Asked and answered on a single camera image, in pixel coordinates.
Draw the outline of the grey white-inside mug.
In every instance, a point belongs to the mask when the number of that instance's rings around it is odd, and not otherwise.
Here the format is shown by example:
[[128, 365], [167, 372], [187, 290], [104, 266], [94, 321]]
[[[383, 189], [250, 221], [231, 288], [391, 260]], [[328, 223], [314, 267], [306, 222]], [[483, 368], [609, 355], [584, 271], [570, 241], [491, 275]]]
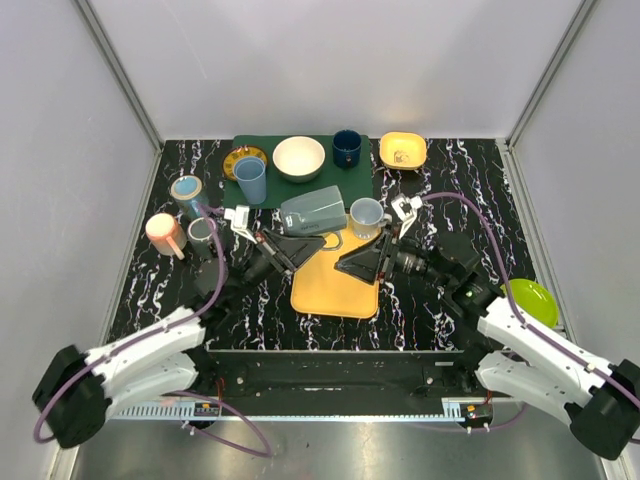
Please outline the grey white-inside mug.
[[347, 227], [347, 215], [339, 187], [332, 185], [284, 201], [280, 207], [284, 234], [292, 237], [333, 234], [334, 246], [323, 251], [336, 251], [343, 246], [341, 232]]

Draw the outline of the dark grey mug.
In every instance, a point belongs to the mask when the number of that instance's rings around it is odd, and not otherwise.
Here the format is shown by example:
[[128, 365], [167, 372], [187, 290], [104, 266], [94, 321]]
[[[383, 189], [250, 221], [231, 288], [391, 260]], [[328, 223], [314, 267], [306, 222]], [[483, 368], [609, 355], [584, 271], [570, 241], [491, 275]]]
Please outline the dark grey mug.
[[206, 217], [193, 220], [187, 228], [187, 237], [194, 252], [203, 260], [218, 257], [211, 221]]

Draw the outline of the blue butterfly mug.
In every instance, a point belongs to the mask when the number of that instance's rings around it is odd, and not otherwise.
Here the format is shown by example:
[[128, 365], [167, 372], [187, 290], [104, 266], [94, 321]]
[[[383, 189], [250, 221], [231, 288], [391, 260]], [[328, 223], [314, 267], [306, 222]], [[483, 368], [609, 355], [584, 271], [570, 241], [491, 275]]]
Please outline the blue butterfly mug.
[[190, 221], [202, 217], [204, 207], [209, 205], [203, 182], [194, 175], [177, 178], [171, 184], [170, 195]]

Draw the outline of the pink mug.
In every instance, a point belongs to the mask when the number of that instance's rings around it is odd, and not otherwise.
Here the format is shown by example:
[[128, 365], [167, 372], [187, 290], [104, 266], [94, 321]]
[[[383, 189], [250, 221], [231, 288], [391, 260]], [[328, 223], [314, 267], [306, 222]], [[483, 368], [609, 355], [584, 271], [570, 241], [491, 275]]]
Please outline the pink mug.
[[160, 255], [185, 259], [187, 236], [173, 215], [153, 215], [145, 224], [145, 234]]

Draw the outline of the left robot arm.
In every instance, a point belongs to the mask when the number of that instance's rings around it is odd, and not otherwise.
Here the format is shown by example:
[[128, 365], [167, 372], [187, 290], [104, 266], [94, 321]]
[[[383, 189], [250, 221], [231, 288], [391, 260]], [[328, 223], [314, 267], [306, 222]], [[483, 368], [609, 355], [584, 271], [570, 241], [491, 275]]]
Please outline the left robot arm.
[[127, 337], [80, 351], [59, 350], [32, 401], [39, 410], [33, 438], [62, 448], [92, 438], [113, 415], [162, 395], [196, 396], [224, 388], [206, 345], [240, 308], [241, 300], [274, 273], [296, 272], [326, 244], [321, 236], [290, 237], [263, 229], [241, 268], [233, 269], [218, 238], [216, 255], [201, 266], [197, 296]]

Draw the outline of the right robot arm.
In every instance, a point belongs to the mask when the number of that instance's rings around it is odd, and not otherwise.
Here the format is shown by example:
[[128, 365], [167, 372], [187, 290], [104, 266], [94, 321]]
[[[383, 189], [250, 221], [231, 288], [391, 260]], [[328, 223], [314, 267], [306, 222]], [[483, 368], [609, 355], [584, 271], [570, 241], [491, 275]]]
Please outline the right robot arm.
[[335, 269], [364, 283], [394, 273], [438, 288], [451, 319], [507, 348], [465, 348], [456, 361], [454, 384], [466, 396], [487, 389], [531, 405], [567, 425], [590, 452], [617, 459], [639, 428], [639, 367], [618, 364], [570, 342], [524, 310], [485, 279], [480, 256], [460, 233], [441, 235], [430, 249], [384, 231], [340, 256]]

